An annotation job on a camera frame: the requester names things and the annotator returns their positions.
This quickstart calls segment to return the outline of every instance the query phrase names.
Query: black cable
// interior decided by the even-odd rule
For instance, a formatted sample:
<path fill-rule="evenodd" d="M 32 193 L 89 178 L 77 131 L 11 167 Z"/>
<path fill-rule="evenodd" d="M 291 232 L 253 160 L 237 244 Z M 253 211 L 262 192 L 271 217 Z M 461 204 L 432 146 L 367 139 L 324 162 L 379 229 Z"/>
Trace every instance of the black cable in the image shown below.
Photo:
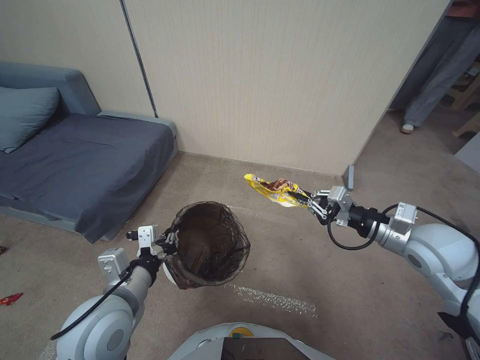
<path fill-rule="evenodd" d="M 470 286 L 468 287 L 468 290 L 466 291 L 466 294 L 463 297 L 463 300 L 461 301 L 460 315 L 459 316 L 468 325 L 468 328 L 469 328 L 468 330 L 469 330 L 471 336 L 473 337 L 475 342 L 480 346 L 480 338 L 478 337 L 477 333 L 474 331 L 474 329 L 472 327 L 472 324 L 470 324 L 470 320 L 469 320 L 469 317 L 467 315 L 467 312 L 469 310 L 469 301 L 472 298 L 472 295 L 474 294 L 474 291 L 477 289 L 477 287 L 480 283 L 480 242 L 473 235 L 469 234 L 468 232 L 466 232 L 462 228 L 452 224 L 450 221 L 445 220 L 443 217 L 438 216 L 438 215 L 434 214 L 433 212 L 428 211 L 428 210 L 426 210 L 422 207 L 417 206 L 416 208 L 418 210 L 420 210 L 422 213 L 430 215 L 432 218 L 435 218 L 438 221 L 441 221 L 442 223 L 444 223 L 445 225 L 448 225 L 449 227 L 457 230 L 459 233 L 462 233 L 467 238 L 472 240 L 473 243 L 475 244 L 476 253 L 477 253 L 477 256 L 478 256 L 478 265 L 476 266 L 475 275 L 472 278 Z"/>
<path fill-rule="evenodd" d="M 120 279 L 120 281 L 117 282 L 110 290 L 108 290 L 105 293 L 105 295 L 103 295 L 95 304 L 93 304 L 87 311 L 85 311 L 77 320 L 72 322 L 70 325 L 68 325 L 63 330 L 60 330 L 59 332 L 53 334 L 51 336 L 50 340 L 53 341 L 53 340 L 56 340 L 58 338 L 61 338 L 63 335 L 68 333 L 70 330 L 72 330 L 74 327 L 76 327 L 78 324 L 80 324 L 83 320 L 85 320 L 85 318 L 88 315 L 90 315 L 96 308 L 98 308 L 100 306 L 100 304 L 103 303 L 105 301 L 105 299 L 109 297 L 109 295 L 111 295 L 120 285 L 123 284 L 123 282 L 125 282 L 125 280 L 127 280 L 130 277 L 130 275 L 132 275 L 134 267 L 135 266 L 131 266 L 130 269 L 128 270 L 128 272 L 126 273 L 126 275 L 124 277 L 122 277 Z"/>
<path fill-rule="evenodd" d="M 332 234 L 332 222 L 334 221 L 334 216 L 332 216 L 330 218 L 330 220 L 328 221 L 328 223 L 326 224 L 326 229 L 328 231 L 328 236 L 330 237 L 331 241 L 337 245 L 339 248 L 342 248 L 344 250 L 361 250 L 361 249 L 365 249 L 366 247 L 370 246 L 374 241 L 375 241 L 375 237 L 377 236 L 378 232 L 379 232 L 379 229 L 380 229 L 380 220 L 392 209 L 396 208 L 398 206 L 398 204 L 394 204 L 394 205 L 390 205 L 389 207 L 387 207 L 385 210 L 383 210 L 383 212 L 381 213 L 380 217 L 378 218 L 378 220 L 376 221 L 376 226 L 375 226 L 375 230 L 373 231 L 373 234 L 370 238 L 370 240 L 368 240 L 366 243 L 362 244 L 362 245 L 359 245 L 359 246 L 345 246 L 345 245 L 342 245 L 341 243 L 339 243 L 337 240 L 335 240 L 334 238 L 334 235 Z"/>

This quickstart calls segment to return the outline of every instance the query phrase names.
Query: blue bed sheet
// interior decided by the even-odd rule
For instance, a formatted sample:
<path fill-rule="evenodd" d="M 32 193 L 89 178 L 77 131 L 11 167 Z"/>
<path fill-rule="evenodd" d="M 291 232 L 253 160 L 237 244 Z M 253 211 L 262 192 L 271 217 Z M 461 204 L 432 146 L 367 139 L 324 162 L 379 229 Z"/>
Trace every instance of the blue bed sheet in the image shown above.
<path fill-rule="evenodd" d="M 94 243 L 127 221 L 174 151 L 171 129 L 129 118 L 71 114 L 10 154 L 0 194 L 75 222 Z"/>

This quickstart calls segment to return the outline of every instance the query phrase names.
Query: white sneaker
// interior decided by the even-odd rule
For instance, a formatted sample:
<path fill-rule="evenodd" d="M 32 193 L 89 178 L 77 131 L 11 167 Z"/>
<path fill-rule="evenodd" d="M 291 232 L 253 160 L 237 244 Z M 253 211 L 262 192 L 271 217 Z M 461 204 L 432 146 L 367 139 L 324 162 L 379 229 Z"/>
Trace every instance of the white sneaker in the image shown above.
<path fill-rule="evenodd" d="M 400 128 L 400 132 L 404 134 L 411 134 L 414 132 L 414 126 L 410 124 L 403 124 Z"/>

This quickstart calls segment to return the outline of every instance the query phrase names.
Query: gray sofa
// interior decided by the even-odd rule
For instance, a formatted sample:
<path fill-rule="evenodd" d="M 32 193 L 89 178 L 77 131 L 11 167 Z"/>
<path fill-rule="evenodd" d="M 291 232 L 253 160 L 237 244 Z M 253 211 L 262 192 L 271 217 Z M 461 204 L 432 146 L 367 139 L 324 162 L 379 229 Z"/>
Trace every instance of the gray sofa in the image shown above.
<path fill-rule="evenodd" d="M 56 87 L 60 93 L 52 124 L 14 152 L 0 152 L 0 214 L 78 232 L 92 243 L 113 239 L 175 157 L 175 125 L 101 111 L 82 73 L 74 69 L 0 62 L 0 86 Z M 88 141 L 89 134 L 97 139 Z M 55 141 L 68 144 L 58 150 L 61 154 L 51 148 Z M 38 194 L 32 181 L 38 181 Z"/>

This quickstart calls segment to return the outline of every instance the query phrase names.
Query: metal bracket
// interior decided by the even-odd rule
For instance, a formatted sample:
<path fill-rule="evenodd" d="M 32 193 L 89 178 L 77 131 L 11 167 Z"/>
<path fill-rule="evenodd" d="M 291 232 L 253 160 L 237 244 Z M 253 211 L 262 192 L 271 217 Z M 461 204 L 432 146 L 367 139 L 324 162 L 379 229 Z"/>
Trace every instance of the metal bracket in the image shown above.
<path fill-rule="evenodd" d="M 354 170 L 355 167 L 353 165 L 348 165 L 343 173 L 343 183 L 348 191 L 352 191 L 354 189 Z"/>

